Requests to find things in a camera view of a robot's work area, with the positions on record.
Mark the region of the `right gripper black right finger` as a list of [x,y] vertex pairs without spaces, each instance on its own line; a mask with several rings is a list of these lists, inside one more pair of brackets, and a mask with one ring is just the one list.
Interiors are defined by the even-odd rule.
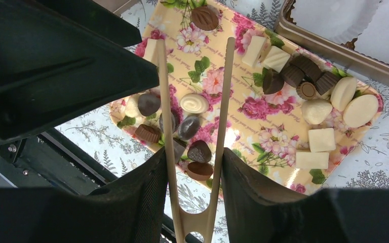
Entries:
[[322,189],[306,196],[228,148],[221,185],[230,242],[389,242],[389,189]]

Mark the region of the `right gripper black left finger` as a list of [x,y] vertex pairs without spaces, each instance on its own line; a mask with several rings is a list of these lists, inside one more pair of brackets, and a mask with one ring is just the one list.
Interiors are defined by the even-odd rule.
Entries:
[[167,184],[160,149],[88,195],[0,188],[0,242],[159,242]]

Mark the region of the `beige wooden tongs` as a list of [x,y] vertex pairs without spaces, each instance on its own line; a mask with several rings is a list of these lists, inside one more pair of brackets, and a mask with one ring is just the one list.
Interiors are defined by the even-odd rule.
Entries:
[[236,39],[229,37],[227,39],[225,52],[225,65],[223,76],[222,100],[220,106],[219,128],[216,144],[216,155],[213,169],[212,191],[208,207],[201,213],[191,214],[184,211],[179,203],[177,181],[175,172],[175,157],[172,137],[172,113],[168,82],[167,55],[164,40],[157,41],[157,60],[159,87],[161,95],[161,108],[163,115],[164,128],[164,149],[166,152],[167,173],[169,178],[169,192],[173,225],[177,242],[185,242],[185,237],[191,232],[200,233],[204,242],[211,242],[213,228],[215,224],[217,203],[219,196],[220,176],[222,170],[222,161],[224,153],[224,142],[228,115],[228,106],[230,99],[230,86],[232,67],[234,62],[234,50]]

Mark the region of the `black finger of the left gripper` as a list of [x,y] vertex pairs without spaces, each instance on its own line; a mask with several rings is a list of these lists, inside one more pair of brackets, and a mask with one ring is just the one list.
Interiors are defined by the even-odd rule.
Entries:
[[38,1],[0,1],[0,145],[158,84],[128,47]]
[[121,47],[141,42],[139,29],[121,18],[136,1],[49,0],[38,3]]

